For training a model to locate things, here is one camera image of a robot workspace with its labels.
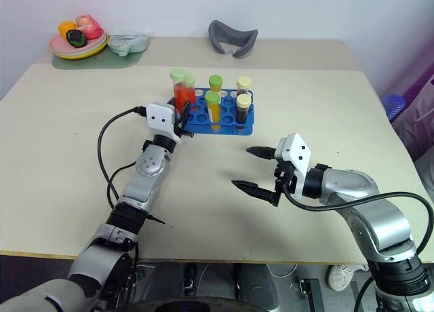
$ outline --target stacked plates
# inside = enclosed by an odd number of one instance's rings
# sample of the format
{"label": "stacked plates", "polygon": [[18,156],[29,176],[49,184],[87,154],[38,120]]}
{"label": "stacked plates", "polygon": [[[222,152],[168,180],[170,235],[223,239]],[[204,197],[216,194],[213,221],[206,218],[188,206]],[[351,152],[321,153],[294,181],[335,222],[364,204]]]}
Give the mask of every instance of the stacked plates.
{"label": "stacked plates", "polygon": [[60,35],[53,37],[48,46],[55,56],[63,59],[76,60],[87,58],[88,56],[98,53],[104,49],[108,40],[109,37],[107,33],[102,30],[99,38],[87,40],[87,44],[83,47],[73,47]]}

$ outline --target green mat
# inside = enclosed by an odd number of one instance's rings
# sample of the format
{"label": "green mat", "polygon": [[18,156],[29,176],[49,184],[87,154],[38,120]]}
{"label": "green mat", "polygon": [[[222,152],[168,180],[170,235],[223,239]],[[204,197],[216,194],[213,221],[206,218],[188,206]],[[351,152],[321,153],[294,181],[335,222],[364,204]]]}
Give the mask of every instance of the green mat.
{"label": "green mat", "polygon": [[84,59],[67,60],[53,56],[54,68],[63,70],[73,69],[119,69],[136,64],[142,57],[143,52],[130,53],[127,56],[118,56],[108,46],[101,52]]}

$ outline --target green cap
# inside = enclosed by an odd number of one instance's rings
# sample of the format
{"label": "green cap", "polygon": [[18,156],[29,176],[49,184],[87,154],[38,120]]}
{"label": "green cap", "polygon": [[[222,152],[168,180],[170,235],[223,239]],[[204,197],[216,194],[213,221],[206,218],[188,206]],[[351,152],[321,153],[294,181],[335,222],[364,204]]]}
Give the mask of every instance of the green cap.
{"label": "green cap", "polygon": [[184,81],[185,74],[186,72],[183,68],[170,69],[170,78],[177,83]]}
{"label": "green cap", "polygon": [[221,87],[223,83],[223,78],[219,75],[212,75],[209,82],[211,87]]}
{"label": "green cap", "polygon": [[195,85],[195,76],[190,73],[187,73],[184,77],[185,86],[194,86]]}
{"label": "green cap", "polygon": [[206,104],[218,104],[220,102],[220,94],[218,92],[208,92],[205,95]]}

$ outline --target test tube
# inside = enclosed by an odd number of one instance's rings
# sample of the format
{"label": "test tube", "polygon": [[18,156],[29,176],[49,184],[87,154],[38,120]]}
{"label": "test tube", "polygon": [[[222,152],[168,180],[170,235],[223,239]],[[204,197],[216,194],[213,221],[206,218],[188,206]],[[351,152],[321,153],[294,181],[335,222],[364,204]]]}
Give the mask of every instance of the test tube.
{"label": "test tube", "polygon": [[[247,121],[251,103],[250,95],[240,94],[237,96],[237,123],[244,124]],[[244,130],[244,127],[237,127],[237,129]]]}
{"label": "test tube", "polygon": [[222,89],[222,76],[212,75],[208,81],[210,83],[211,92],[219,92]]}
{"label": "test tube", "polygon": [[237,96],[240,94],[250,94],[249,88],[252,81],[249,77],[240,77],[237,79]]}
{"label": "test tube", "polygon": [[187,101],[187,91],[185,87],[186,72],[182,68],[173,68],[170,70],[170,78],[174,83],[175,109],[178,114],[181,113],[182,107]]}
{"label": "test tube", "polygon": [[187,73],[184,78],[185,87],[187,88],[187,99],[190,104],[196,103],[196,89],[195,89],[195,76]]}
{"label": "test tube", "polygon": [[[208,92],[205,95],[206,105],[208,107],[208,115],[210,116],[211,123],[220,122],[220,94],[218,92]],[[220,130],[219,125],[211,125],[211,130],[213,132],[218,132]]]}

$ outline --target sneaker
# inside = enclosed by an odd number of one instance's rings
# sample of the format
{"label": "sneaker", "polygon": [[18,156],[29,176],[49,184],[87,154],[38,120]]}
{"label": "sneaker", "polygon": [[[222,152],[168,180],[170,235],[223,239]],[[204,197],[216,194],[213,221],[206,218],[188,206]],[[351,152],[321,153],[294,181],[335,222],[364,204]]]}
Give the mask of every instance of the sneaker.
{"label": "sneaker", "polygon": [[327,270],[327,284],[331,289],[336,292],[340,292],[347,288],[350,284],[354,272],[356,270],[362,269],[363,267],[355,265],[355,266],[347,266],[347,265],[339,265],[339,266],[330,266]]}

